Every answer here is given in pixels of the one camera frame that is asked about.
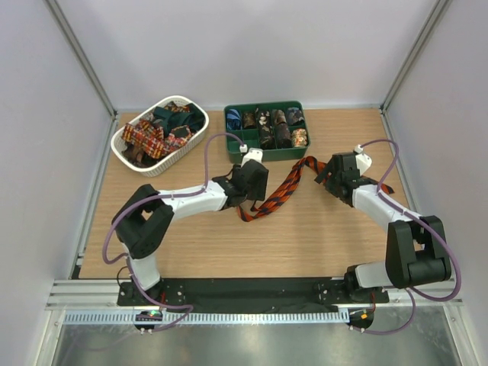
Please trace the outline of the orange navy striped tie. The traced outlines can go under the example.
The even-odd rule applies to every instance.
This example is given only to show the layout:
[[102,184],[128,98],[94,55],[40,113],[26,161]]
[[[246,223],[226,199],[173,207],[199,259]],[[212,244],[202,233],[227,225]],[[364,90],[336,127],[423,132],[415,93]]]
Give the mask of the orange navy striped tie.
[[[302,177],[303,168],[305,166],[308,166],[316,174],[318,174],[323,169],[324,165],[324,162],[320,162],[313,156],[307,156],[300,159],[297,163],[294,164],[291,172],[288,174],[286,179],[281,183],[277,190],[269,196],[266,201],[264,201],[258,208],[255,207],[255,204],[252,205],[251,211],[253,212],[253,214],[245,212],[241,206],[238,206],[237,213],[239,215],[239,218],[244,222],[250,222],[253,220],[257,220],[261,217],[266,217],[269,214],[275,212],[296,191]],[[374,187],[377,187],[378,183],[379,181],[363,175],[358,183],[358,188],[362,185],[373,185]],[[342,202],[352,207],[352,200]]]

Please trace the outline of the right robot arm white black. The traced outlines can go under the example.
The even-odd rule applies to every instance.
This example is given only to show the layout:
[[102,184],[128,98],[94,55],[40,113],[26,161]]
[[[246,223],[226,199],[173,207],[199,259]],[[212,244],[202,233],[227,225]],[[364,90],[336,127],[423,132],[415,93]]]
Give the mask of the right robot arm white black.
[[442,221],[423,217],[385,196],[378,183],[363,176],[370,166],[371,158],[364,153],[334,154],[316,178],[331,195],[367,214],[387,235],[382,262],[348,267],[345,296],[360,302],[373,288],[414,288],[450,279],[451,260],[441,244]]

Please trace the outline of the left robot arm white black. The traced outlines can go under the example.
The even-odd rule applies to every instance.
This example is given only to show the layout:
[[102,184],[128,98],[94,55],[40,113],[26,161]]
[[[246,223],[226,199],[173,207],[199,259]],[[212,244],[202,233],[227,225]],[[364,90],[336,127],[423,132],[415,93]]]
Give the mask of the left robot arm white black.
[[140,186],[111,222],[111,231],[125,248],[137,299],[145,305],[162,301],[163,279],[157,268],[156,251],[172,223],[263,199],[267,183],[268,169],[250,159],[234,165],[230,176],[217,176],[202,186],[177,191]]

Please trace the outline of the dark floral rolled tie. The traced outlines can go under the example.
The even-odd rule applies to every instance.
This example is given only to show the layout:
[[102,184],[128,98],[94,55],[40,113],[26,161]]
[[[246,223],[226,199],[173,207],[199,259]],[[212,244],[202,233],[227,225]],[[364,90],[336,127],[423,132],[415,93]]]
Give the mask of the dark floral rolled tie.
[[271,125],[270,111],[257,109],[255,112],[258,128],[258,141],[262,149],[275,148],[275,136]]

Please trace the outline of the beige red rolled tie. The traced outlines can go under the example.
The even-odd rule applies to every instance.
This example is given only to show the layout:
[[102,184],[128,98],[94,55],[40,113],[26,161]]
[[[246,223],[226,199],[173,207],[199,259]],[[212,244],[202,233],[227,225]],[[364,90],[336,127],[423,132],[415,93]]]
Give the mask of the beige red rolled tie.
[[302,148],[308,146],[307,130],[304,128],[298,128],[291,132],[292,147]]

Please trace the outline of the green divided organizer tray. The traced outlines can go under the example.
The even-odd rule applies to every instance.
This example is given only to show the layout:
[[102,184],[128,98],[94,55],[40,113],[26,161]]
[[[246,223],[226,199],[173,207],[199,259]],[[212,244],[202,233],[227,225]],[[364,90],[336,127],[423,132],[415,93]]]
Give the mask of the green divided organizer tray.
[[240,143],[263,151],[263,160],[301,159],[311,145],[311,137],[299,101],[258,104],[231,104],[224,108],[224,127],[237,136],[226,139],[230,161],[240,161]]

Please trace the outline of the brown camouflage rolled tie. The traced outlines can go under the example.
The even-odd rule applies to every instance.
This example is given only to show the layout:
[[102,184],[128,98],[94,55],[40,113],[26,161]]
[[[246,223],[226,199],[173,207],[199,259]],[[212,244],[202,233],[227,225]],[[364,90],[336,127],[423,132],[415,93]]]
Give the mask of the brown camouflage rolled tie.
[[245,111],[242,114],[242,128],[244,130],[255,129],[256,128],[256,120],[255,114],[251,111]]

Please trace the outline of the blue grey rolled tie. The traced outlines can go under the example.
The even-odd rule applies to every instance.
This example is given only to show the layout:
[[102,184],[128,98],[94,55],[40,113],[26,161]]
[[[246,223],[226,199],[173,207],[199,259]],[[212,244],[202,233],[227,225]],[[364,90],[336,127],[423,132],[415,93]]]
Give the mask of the blue grey rolled tie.
[[288,108],[286,110],[286,119],[289,126],[297,126],[305,122],[303,111],[299,107]]

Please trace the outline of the dark green tie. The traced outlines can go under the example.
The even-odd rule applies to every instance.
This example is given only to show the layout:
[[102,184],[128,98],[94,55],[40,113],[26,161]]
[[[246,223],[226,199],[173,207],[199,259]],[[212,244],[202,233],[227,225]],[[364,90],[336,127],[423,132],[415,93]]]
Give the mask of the dark green tie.
[[188,126],[192,133],[198,132],[206,120],[203,112],[195,104],[177,105],[173,101],[164,107],[156,107],[152,115],[152,125],[161,127],[164,136],[183,126]]

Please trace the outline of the white plastic basket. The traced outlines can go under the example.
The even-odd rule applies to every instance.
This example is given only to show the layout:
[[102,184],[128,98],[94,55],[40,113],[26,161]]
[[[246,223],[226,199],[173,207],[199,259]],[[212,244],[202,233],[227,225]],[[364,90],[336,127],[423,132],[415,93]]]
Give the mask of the white plastic basket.
[[200,106],[172,95],[119,128],[111,150],[129,169],[156,177],[196,147],[208,125],[208,114]]

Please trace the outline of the red yellow patterned tie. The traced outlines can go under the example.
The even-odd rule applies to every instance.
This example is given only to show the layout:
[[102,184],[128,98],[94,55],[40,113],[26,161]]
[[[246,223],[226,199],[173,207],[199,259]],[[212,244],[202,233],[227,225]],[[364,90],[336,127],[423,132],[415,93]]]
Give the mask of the red yellow patterned tie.
[[137,124],[127,124],[121,135],[125,143],[140,147],[154,159],[162,159],[185,146],[193,137],[188,126],[177,127],[168,136],[164,136],[161,127],[155,127],[149,120],[140,120]]

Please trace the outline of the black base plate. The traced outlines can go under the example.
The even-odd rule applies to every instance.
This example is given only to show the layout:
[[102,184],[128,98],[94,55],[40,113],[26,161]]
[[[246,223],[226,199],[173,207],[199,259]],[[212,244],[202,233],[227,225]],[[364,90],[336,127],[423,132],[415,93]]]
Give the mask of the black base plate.
[[355,289],[334,278],[166,278],[149,296],[170,306],[190,304],[194,313],[325,313],[338,305],[383,304],[379,287]]

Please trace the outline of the left aluminium frame post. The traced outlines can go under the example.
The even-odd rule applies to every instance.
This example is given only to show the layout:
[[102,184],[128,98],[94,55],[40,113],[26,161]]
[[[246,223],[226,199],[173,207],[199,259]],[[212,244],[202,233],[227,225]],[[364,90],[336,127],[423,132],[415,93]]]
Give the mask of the left aluminium frame post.
[[74,56],[76,57],[82,71],[88,77],[92,88],[95,90],[95,94],[104,106],[109,116],[107,131],[102,134],[102,148],[97,154],[95,159],[96,170],[93,181],[91,183],[90,189],[88,191],[88,202],[84,211],[83,220],[79,229],[79,233],[76,237],[76,248],[75,255],[72,262],[72,269],[69,271],[69,280],[78,280],[79,274],[82,268],[83,259],[85,257],[86,246],[88,243],[89,233],[92,227],[93,218],[95,215],[95,208],[98,203],[98,198],[101,191],[102,182],[104,179],[104,174],[106,172],[109,155],[110,155],[110,140],[115,131],[115,127],[119,122],[119,114],[116,111],[113,103],[108,97],[107,92],[101,84],[101,81],[93,68],[91,62],[89,61],[82,45],[80,44],[75,31],[72,29],[68,18],[66,17],[64,11],[62,10],[58,1],[47,0],[44,1],[47,9],[53,16],[53,20],[58,26],[61,34],[68,43],[70,49],[72,50]]

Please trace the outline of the aluminium frame post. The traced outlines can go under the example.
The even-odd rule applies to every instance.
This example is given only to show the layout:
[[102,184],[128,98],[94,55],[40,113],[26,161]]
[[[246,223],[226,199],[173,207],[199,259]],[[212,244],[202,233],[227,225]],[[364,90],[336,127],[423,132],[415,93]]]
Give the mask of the aluminium frame post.
[[69,280],[78,280],[79,274],[82,268],[83,259],[85,257],[86,246],[88,243],[89,233],[92,227],[93,218],[95,215],[95,208],[98,203],[98,198],[101,191],[102,182],[104,179],[104,174],[106,172],[109,155],[110,155],[110,140],[115,131],[115,127],[119,122],[119,114],[116,111],[113,103],[108,97],[107,92],[101,84],[101,81],[93,68],[91,62],[89,61],[82,45],[80,44],[75,31],[72,29],[68,18],[66,17],[64,11],[62,10],[58,1],[47,0],[44,1],[47,9],[53,16],[53,20],[58,26],[61,34],[68,43],[70,49],[72,50],[74,56],[76,57],[82,71],[88,77],[92,88],[95,90],[95,94],[104,106],[109,116],[107,131],[102,134],[102,148],[97,154],[95,159],[96,170],[93,181],[91,183],[90,189],[88,191],[88,202],[84,211],[83,220],[79,229],[79,233],[76,237],[76,248],[75,255],[72,262],[72,269],[69,271]]
[[[434,2],[432,10],[380,106],[385,130],[392,140],[396,140],[397,137],[393,132],[389,110],[450,4],[450,1]],[[400,148],[397,144],[392,145],[392,153],[409,208],[401,208],[398,203],[395,204],[392,201],[386,204],[386,208],[392,212],[387,216],[385,269],[388,278],[397,288],[446,281],[451,277],[451,261],[443,247],[445,241],[438,241],[429,232],[430,229],[433,229],[436,234],[442,236],[444,227],[440,219],[435,217],[422,219],[414,212],[416,203],[406,180],[405,169],[400,160]]]

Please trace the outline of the right aluminium frame post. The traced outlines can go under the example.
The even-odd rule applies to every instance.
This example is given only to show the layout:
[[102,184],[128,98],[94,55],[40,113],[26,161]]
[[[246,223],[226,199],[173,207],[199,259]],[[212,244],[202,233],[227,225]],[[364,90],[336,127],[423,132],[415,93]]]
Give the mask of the right aluminium frame post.
[[[434,2],[432,10],[380,106],[385,130],[392,140],[396,140],[397,137],[393,132],[389,110],[450,4],[450,1]],[[438,241],[429,232],[430,229],[433,229],[436,234],[442,236],[444,227],[440,219],[435,217],[422,219],[414,212],[416,203],[406,180],[405,169],[400,160],[400,148],[397,144],[392,145],[392,153],[409,208],[401,208],[398,203],[395,204],[392,201],[386,204],[386,208],[392,212],[387,216],[385,269],[388,278],[397,288],[446,281],[451,277],[451,261],[443,247],[445,241]]]

